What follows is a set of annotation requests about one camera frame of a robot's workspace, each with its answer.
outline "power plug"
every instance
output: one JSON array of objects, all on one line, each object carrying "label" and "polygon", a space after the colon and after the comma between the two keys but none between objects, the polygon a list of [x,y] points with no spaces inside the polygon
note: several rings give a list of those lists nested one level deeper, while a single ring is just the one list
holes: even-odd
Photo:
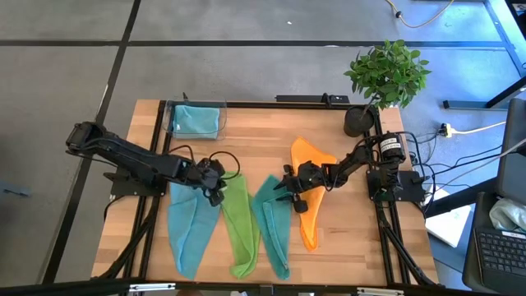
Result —
[{"label": "power plug", "polygon": [[453,136],[453,128],[449,123],[442,123],[441,128],[438,130],[438,134],[445,137]]}]

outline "orange towel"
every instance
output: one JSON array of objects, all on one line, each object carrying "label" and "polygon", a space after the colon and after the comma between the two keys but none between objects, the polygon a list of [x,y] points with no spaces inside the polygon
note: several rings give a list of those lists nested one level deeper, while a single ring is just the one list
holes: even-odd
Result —
[{"label": "orange towel", "polygon": [[[307,161],[321,166],[321,164],[335,164],[336,158],[333,155],[325,154],[312,146],[302,137],[298,137],[290,148],[294,173],[298,173],[298,167]],[[318,248],[317,216],[320,209],[321,200],[325,194],[324,187],[313,188],[307,192],[301,193],[300,197],[307,201],[308,211],[299,215],[301,221],[300,233],[303,244],[309,251]]]}]

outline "towel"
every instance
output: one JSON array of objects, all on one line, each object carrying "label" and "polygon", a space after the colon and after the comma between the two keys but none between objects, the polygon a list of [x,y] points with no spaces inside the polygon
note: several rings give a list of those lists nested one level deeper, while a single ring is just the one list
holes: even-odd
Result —
[{"label": "towel", "polygon": [[290,276],[288,241],[292,204],[289,199],[278,200],[291,194],[284,187],[274,190],[278,183],[279,180],[274,176],[266,179],[252,201],[252,210],[260,227],[270,264],[278,278],[286,280]]},{"label": "towel", "polygon": [[[333,155],[328,155],[319,151],[315,146],[311,145],[300,136],[294,141],[290,148],[290,152],[293,160],[294,172],[296,173],[299,165],[306,163],[309,160],[318,166],[321,166],[322,164],[336,163],[336,158]],[[300,197],[306,201],[308,205],[308,211],[301,213],[299,218],[301,221],[300,233],[302,235],[303,244],[309,251],[314,251],[318,248],[317,218],[324,194],[324,187],[313,188],[300,194]]]},{"label": "towel", "polygon": [[526,206],[502,198],[490,210],[493,227],[500,230],[526,232]]},{"label": "towel", "polygon": [[179,273],[193,280],[219,218],[200,188],[170,183],[168,238]]},{"label": "towel", "polygon": [[[227,172],[226,178],[234,173]],[[221,203],[228,236],[232,244],[235,266],[230,273],[242,279],[256,268],[257,252],[260,246],[260,230],[257,228],[256,217],[251,212],[245,177],[241,174],[225,180],[224,200]]]},{"label": "towel", "polygon": [[219,131],[219,109],[175,106],[173,133],[176,139],[216,139]]}]

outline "black stand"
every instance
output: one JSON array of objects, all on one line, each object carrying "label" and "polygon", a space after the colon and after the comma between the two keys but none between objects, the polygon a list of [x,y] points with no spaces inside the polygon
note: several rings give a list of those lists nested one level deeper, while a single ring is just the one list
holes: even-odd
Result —
[{"label": "black stand", "polygon": [[471,109],[471,110],[495,110],[505,111],[508,109],[510,99],[526,90],[526,76],[519,79],[512,86],[508,87],[495,98],[487,102],[463,101],[463,100],[445,100],[445,109]]}]

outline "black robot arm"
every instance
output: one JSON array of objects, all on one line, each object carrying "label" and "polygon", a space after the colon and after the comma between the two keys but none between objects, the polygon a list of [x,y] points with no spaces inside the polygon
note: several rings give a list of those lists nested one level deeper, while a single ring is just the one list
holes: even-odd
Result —
[{"label": "black robot arm", "polygon": [[[373,147],[380,143],[384,161],[374,160]],[[307,211],[307,203],[302,201],[299,193],[323,186],[327,191],[342,187],[348,176],[364,164],[370,164],[379,171],[376,180],[378,187],[385,192],[397,192],[401,189],[398,167],[405,161],[404,148],[399,134],[387,133],[381,136],[371,136],[357,143],[353,151],[337,164],[321,164],[311,161],[298,166],[296,175],[290,165],[285,165],[285,175],[275,189],[286,187],[293,193],[294,210],[298,213]]]},{"label": "black robot arm", "polygon": [[198,164],[179,155],[158,155],[121,139],[96,123],[77,123],[67,138],[67,153],[72,155],[100,155],[125,169],[130,178],[146,186],[157,187],[170,181],[194,188],[202,188],[212,206],[224,199],[224,168],[218,160],[204,158]]}]

